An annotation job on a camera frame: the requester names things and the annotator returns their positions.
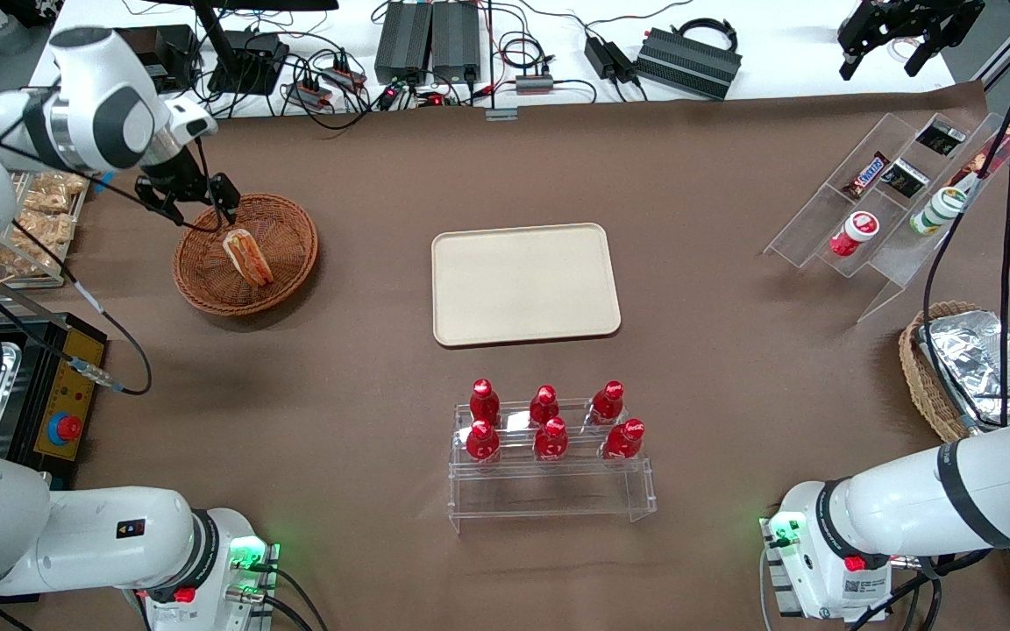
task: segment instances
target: white table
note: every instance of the white table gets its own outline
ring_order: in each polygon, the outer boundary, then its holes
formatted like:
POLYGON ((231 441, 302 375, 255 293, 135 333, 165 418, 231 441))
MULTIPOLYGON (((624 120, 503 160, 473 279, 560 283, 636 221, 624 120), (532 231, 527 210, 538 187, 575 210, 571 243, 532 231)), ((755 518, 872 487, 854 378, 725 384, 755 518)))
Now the white table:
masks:
MULTIPOLYGON (((517 3, 516 0, 504 0, 517 3)), ((376 61, 376 47, 381 38, 381 25, 369 20, 369 13, 380 3, 380 0, 341 0, 341 8, 329 13, 300 11, 293 15, 294 24, 291 30, 305 31, 312 29, 317 35, 327 36, 339 43, 351 56, 364 65, 369 76, 369 91, 373 96, 380 95, 381 85, 373 79, 373 65, 376 61)), ((667 0, 640 0, 638 3, 625 3, 624 0, 528 0, 533 8, 548 12, 566 12, 573 10, 584 21, 602 19, 603 17, 624 15, 626 11, 634 10, 637 15, 645 15, 661 7, 667 0)), ((845 93, 865 92, 923 92, 945 88, 953 84, 953 76, 941 57, 934 57, 926 63, 917 77, 907 77, 903 71, 903 62, 894 59, 887 48, 877 49, 863 60, 852 81, 844 81, 839 77, 839 67, 842 56, 836 42, 836 29, 856 7, 858 0, 805 0, 802 3, 782 3, 779 0, 696 0, 694 3, 676 7, 662 13, 660 16, 644 20, 620 20, 616 23, 596 25, 595 29, 604 38, 614 40, 625 51, 626 57, 634 60, 641 47, 642 33, 650 27, 668 28, 670 24, 681 25, 691 17, 710 16, 714 19, 728 20, 738 32, 738 52, 742 56, 742 65, 738 76, 727 95, 728 100, 734 99, 767 99, 767 97, 782 96, 824 96, 845 95, 845 93)), ((568 17, 540 16, 533 11, 525 11, 528 15, 528 27, 532 35, 540 40, 541 46, 549 56, 556 59, 550 64, 550 73, 556 79, 582 79, 596 85, 600 103, 618 101, 613 85, 603 83, 595 76, 594 70, 582 51, 584 47, 584 32, 581 25, 568 17)), ((277 21, 289 21, 292 17, 282 13, 277 21)), ((196 18, 193 9, 173 7, 168 4, 145 3, 143 0, 67 0, 57 19, 54 32, 76 25, 105 25, 105 27, 129 27, 130 25, 154 25, 166 23, 192 24, 196 18), (142 15, 132 15, 133 12, 143 12, 142 15)), ((242 30, 245 25, 256 21, 249 16, 225 17, 225 29, 242 30)), ((499 36, 505 30, 520 27, 515 17, 504 12, 494 11, 494 32, 499 36)), ((485 23, 482 23, 482 35, 485 36, 485 23)), ((204 30, 196 27, 199 36, 204 30)), ((690 36, 698 36, 709 43, 724 44, 721 33, 701 30, 689 32, 690 36)), ((309 54, 328 47, 323 41, 311 36, 281 36, 282 40, 291 46, 292 51, 308 57, 309 54)), ((208 41, 202 47, 205 67, 211 69, 216 65, 216 54, 208 41)), ((489 60, 489 47, 484 51, 485 60, 489 60)), ((482 61, 482 67, 488 68, 489 62, 482 61)), ((494 64, 495 75, 501 77, 502 64, 494 64)), ((512 77, 518 71, 505 68, 506 75, 512 77)), ((57 68, 53 64, 53 56, 48 48, 41 56, 36 71, 33 72, 32 85, 52 83, 57 77, 57 68)), ((289 69, 281 77, 289 81, 289 69)), ((687 92, 641 80, 649 100, 662 101, 671 99, 698 99, 687 92)), ((586 85, 574 84, 573 89, 557 88, 549 95, 517 96, 502 87, 497 95, 497 107, 516 107, 516 105, 546 104, 546 103, 586 103, 590 100, 590 91, 586 85)), ((465 85, 457 87, 461 96, 467 95, 465 85)), ((340 93, 334 91, 334 105, 341 111, 343 107, 340 93)), ((628 100, 640 100, 641 93, 632 84, 622 87, 622 95, 628 100)), ((231 100, 222 99, 213 105, 227 105, 231 100)), ((276 93, 270 97, 276 113, 280 112, 283 100, 276 93)), ((489 106, 489 99, 482 99, 480 104, 489 106)), ((301 109, 288 107, 288 113, 303 113, 301 109)), ((269 116, 269 105, 263 96, 248 96, 236 105, 233 116, 269 116)))

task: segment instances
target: sandwich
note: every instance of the sandwich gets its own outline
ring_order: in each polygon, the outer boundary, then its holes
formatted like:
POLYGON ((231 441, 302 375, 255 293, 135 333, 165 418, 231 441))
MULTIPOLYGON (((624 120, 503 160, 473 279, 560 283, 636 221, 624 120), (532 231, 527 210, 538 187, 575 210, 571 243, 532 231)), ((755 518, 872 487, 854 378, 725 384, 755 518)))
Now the sandwich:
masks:
POLYGON ((243 276, 243 282, 249 287, 261 288, 276 282, 276 277, 272 276, 272 268, 268 265, 268 259, 264 258, 260 246, 257 246, 251 232, 244 228, 232 230, 224 235, 222 244, 225 254, 232 261, 232 268, 236 268, 236 272, 243 276))

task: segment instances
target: foil container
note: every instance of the foil container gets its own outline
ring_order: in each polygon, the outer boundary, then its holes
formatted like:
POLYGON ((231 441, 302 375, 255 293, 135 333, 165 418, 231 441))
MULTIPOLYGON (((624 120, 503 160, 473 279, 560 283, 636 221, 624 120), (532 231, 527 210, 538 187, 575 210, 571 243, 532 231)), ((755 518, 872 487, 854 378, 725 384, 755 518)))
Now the foil container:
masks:
MULTIPOLYGON (((925 331, 918 343, 929 360, 925 331)), ((969 311, 930 320, 940 380, 957 410, 977 426, 1000 426, 1000 319, 990 311, 969 311)), ((1007 423, 1010 424, 1010 335, 1007 336, 1007 423)))

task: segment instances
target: acrylic bottle rack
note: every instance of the acrylic bottle rack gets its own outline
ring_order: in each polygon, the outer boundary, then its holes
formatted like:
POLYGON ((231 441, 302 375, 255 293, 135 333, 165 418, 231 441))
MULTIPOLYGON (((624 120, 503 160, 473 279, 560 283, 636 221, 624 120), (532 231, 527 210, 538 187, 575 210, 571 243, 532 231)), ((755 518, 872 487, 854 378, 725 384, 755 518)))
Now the acrylic bottle rack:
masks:
MULTIPOLYGON (((590 402, 561 399, 568 428, 568 450, 561 460, 536 461, 536 430, 528 427, 528 401, 502 403, 501 459, 475 461, 466 451, 474 416, 470 406, 454 408, 449 448, 449 522, 543 518, 558 515, 625 515, 634 522, 656 511, 653 469, 645 448, 633 458, 605 460, 598 455, 612 426, 584 423, 590 402)), ((628 418, 622 411, 620 421, 628 418)))
MULTIPOLYGON (((990 113, 972 131, 939 113, 933 115, 927 127, 934 121, 966 133, 967 139, 949 155, 942 155, 917 141, 924 128, 915 128, 898 116, 887 113, 765 250, 777 252, 795 268, 805 267, 810 260, 819 258, 845 277, 852 277, 866 267, 877 269, 887 278, 887 285, 860 315, 857 322, 901 295, 922 265, 929 260, 948 229, 940 229, 930 236, 919 235, 910 228, 910 216, 925 207, 933 193, 963 175, 963 170, 978 155, 983 144, 994 138, 1003 116, 990 113), (845 195, 842 188, 873 162, 875 151, 882 152, 893 163, 897 160, 909 163, 928 177, 929 184, 908 197, 877 177, 865 195, 853 200, 845 195), (881 225, 879 233, 863 243, 853 254, 835 255, 828 247, 828 240, 836 235, 854 211, 873 213, 881 225)), ((975 200, 972 201, 974 206, 966 209, 967 212, 975 208, 975 200)))

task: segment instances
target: brown paper mat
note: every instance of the brown paper mat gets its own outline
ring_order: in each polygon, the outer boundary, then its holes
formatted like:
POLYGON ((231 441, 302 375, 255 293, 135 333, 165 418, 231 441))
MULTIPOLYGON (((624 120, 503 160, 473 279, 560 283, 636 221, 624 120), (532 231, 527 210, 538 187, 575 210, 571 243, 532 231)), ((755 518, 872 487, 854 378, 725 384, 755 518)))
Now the brown paper mat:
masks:
MULTIPOLYGON (((244 513, 334 631, 761 628, 758 518, 794 484, 936 444, 897 338, 921 279, 853 326, 881 290, 798 272, 763 247, 883 112, 910 123, 986 111, 978 85, 920 96, 385 113, 336 139, 305 119, 236 120, 212 172, 312 213, 320 272, 249 322, 200 315, 170 277, 172 224, 101 195, 72 264, 156 364, 143 398, 100 395, 81 488, 152 485, 244 513), (595 221, 622 324, 606 339, 446 350, 431 334, 437 233, 595 221), (659 512, 446 522, 452 405, 477 377, 506 399, 610 379, 648 424, 659 512)), ((132 176, 116 179, 131 187, 132 176)), ((1006 183, 963 223, 934 300, 995 304, 1006 183)), ((47 300, 92 321, 69 292, 47 300)), ((136 383, 117 342, 109 369, 136 383)), ((999 555, 946 580, 937 630, 1010 628, 999 555)), ((289 602, 297 602, 286 595, 289 602)), ((38 630, 135 631, 115 591, 11 608, 38 630)), ((841 630, 774 620, 778 630, 841 630)), ((276 621, 286 628, 286 621, 276 621)))

